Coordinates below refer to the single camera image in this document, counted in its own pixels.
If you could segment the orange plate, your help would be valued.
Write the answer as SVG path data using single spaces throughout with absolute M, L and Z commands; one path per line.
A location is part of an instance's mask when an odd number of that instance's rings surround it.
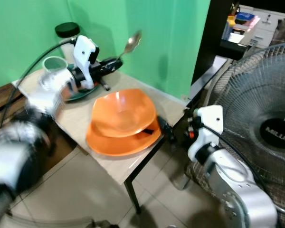
M 145 130 L 127 137 L 108 137 L 94 127 L 86 132 L 85 142 L 93 151 L 106 156 L 130 156 L 145 150 L 158 141 L 162 135 L 158 120 L 154 120 Z

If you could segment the green backdrop cloth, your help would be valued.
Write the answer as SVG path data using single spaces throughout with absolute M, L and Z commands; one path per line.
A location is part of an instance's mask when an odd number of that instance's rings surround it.
M 100 48 L 119 55 L 128 37 L 140 45 L 121 71 L 176 98 L 190 92 L 210 0 L 0 0 L 0 87 L 21 77 L 59 42 L 54 29 L 75 22 Z

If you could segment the white drawer cabinet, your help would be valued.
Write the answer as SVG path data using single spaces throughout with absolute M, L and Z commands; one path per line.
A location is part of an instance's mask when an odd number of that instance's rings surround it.
M 253 48 L 266 48 L 270 45 L 276 28 L 285 19 L 285 13 L 251 6 L 234 6 L 235 13 L 228 17 L 221 39 Z M 237 24 L 238 13 L 251 14 L 250 20 Z

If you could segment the pale green cup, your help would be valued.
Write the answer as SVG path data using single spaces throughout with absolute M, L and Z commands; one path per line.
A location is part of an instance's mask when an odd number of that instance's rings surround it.
M 58 56 L 49 56 L 42 61 L 44 69 L 42 79 L 49 80 L 55 78 L 58 73 L 68 67 L 66 59 Z

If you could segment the silver metal spoon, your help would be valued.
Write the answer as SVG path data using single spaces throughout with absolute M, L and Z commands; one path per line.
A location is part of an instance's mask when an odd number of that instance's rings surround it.
M 136 50 L 136 48 L 140 45 L 142 36 L 143 31 L 138 30 L 131 37 L 129 37 L 123 52 L 117 56 L 117 59 L 121 59 L 123 55 L 134 52 L 134 50 Z

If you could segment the small blue box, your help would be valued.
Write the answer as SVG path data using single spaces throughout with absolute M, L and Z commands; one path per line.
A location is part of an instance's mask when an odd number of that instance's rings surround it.
M 255 15 L 247 12 L 238 12 L 235 14 L 234 22 L 239 25 L 247 24 L 249 21 L 253 21 Z

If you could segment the wooden table with black legs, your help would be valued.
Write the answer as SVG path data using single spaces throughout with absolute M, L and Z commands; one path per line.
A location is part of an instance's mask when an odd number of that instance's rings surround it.
M 186 103 L 182 100 L 164 93 L 151 85 L 145 84 L 121 72 L 110 74 L 106 82 L 112 91 L 136 88 L 145 92 L 153 101 L 158 114 L 174 126 L 184 115 Z M 164 137 L 158 137 L 152 145 L 143 149 L 135 150 L 134 154 L 112 157 L 102 155 L 92 150 L 86 143 L 86 132 L 91 126 L 91 112 L 94 101 L 108 94 L 107 91 L 99 89 L 88 98 L 84 98 L 74 104 L 65 104 L 60 115 L 56 118 L 57 125 L 77 143 L 80 149 L 93 156 L 95 161 L 103 167 L 108 175 L 118 184 L 123 184 L 130 196 L 136 213 L 141 213 L 141 207 L 137 200 L 132 182 L 142 168 L 148 163 L 152 156 L 160 149 L 166 141 Z

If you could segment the orange square bowl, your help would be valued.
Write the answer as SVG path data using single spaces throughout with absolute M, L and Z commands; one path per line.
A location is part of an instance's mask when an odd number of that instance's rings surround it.
M 142 89 L 123 89 L 94 101 L 91 126 L 103 136 L 123 138 L 145 130 L 157 116 L 154 102 Z

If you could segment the black shelf post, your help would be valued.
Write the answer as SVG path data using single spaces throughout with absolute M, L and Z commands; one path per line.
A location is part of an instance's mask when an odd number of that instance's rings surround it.
M 228 15 L 239 2 L 240 0 L 209 0 L 209 9 L 205 14 L 205 26 L 195 62 L 192 84 L 212 67 L 217 55 L 217 48 L 220 46 L 223 37 Z

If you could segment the clear jar with black lid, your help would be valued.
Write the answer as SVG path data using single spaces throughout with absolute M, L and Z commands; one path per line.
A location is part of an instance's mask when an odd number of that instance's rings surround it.
M 56 35 L 63 40 L 69 41 L 69 44 L 76 44 L 76 39 L 80 35 L 80 26 L 76 22 L 63 22 L 54 28 Z

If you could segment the black standing fan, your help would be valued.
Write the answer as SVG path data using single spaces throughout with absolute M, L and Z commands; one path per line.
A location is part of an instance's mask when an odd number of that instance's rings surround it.
M 231 65 L 210 104 L 223 107 L 223 137 L 264 181 L 285 186 L 285 43 Z

